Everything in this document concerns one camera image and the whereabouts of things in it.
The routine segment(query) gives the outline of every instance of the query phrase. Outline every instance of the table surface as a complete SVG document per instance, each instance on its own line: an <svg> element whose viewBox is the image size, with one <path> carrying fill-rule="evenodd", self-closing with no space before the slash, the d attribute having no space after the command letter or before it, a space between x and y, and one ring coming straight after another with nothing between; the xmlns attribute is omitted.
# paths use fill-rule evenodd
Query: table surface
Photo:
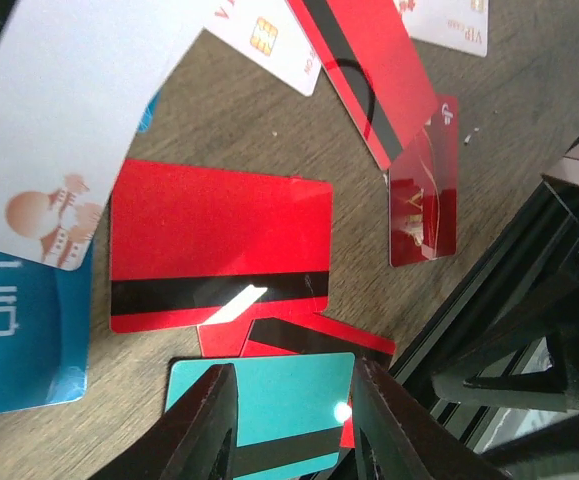
<svg viewBox="0 0 579 480"><path fill-rule="evenodd" d="M331 182L325 313L393 338L402 352L579 134L579 0L491 3L487 58L417 43L436 91L460 102L453 257L391 268L384 179L325 74L303 97L207 33L167 81L130 156ZM0 415L0 479L88 477L162 413L168 361L200 353L193 328L109 331L107 245L104 223L87 394Z"/></svg>

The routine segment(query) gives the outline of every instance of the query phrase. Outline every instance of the turquoise card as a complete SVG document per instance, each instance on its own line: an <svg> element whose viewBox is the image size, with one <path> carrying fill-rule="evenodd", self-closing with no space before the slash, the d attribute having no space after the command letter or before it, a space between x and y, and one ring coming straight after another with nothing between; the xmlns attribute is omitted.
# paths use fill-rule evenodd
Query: turquoise card
<svg viewBox="0 0 579 480"><path fill-rule="evenodd" d="M352 353L181 360L171 369L169 409L212 365L238 379L234 478L286 480L333 467L354 364Z"/></svg>
<svg viewBox="0 0 579 480"><path fill-rule="evenodd" d="M0 253L0 412L84 395L92 250L70 272Z"/></svg>

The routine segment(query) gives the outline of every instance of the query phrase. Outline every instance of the white card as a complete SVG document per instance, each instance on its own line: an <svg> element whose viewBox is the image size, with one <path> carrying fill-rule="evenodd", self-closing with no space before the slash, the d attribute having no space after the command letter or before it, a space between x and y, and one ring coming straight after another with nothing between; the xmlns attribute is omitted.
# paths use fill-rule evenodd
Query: white card
<svg viewBox="0 0 579 480"><path fill-rule="evenodd" d="M1 252L80 266L145 106L202 30L201 4L18 1L0 36Z"/></svg>
<svg viewBox="0 0 579 480"><path fill-rule="evenodd" d="M394 0L411 38L487 56L489 0Z"/></svg>
<svg viewBox="0 0 579 480"><path fill-rule="evenodd" d="M303 95L313 93L320 60L285 0L221 0L205 28Z"/></svg>

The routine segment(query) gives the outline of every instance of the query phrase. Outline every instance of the small debris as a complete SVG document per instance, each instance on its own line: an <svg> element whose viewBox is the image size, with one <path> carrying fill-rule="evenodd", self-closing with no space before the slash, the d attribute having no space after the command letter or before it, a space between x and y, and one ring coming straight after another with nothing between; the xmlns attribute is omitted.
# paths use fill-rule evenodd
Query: small debris
<svg viewBox="0 0 579 480"><path fill-rule="evenodd" d="M469 142L471 141L471 137L473 137L476 133L478 133L480 131L480 127L476 127L473 129L473 132L471 132L469 135L467 135L464 139L464 144L465 145L469 145Z"/></svg>

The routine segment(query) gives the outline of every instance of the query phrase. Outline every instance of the black plastic part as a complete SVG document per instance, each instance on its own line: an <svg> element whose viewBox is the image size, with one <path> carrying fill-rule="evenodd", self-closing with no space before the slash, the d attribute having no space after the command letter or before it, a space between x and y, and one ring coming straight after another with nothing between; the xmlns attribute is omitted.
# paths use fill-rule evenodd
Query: black plastic part
<svg viewBox="0 0 579 480"><path fill-rule="evenodd" d="M353 396L360 480L507 479L452 437L375 363L356 361Z"/></svg>
<svg viewBox="0 0 579 480"><path fill-rule="evenodd" d="M547 339L552 366L491 377L486 367ZM579 281L557 272L433 376L436 393L463 405L565 412L579 410Z"/></svg>
<svg viewBox="0 0 579 480"><path fill-rule="evenodd" d="M89 480L230 480L238 432L233 364L214 365Z"/></svg>
<svg viewBox="0 0 579 480"><path fill-rule="evenodd" d="M579 137L572 147L579 143ZM497 408L457 405L440 400L431 375L438 365L467 346L535 286L563 264L575 269L579 226L555 197L539 185L499 237L476 262L423 331L400 355L389 373L442 426L470 448L478 442ZM520 373L536 344L514 355L495 374ZM332 471L301 480L355 480L354 451L341 456Z"/></svg>

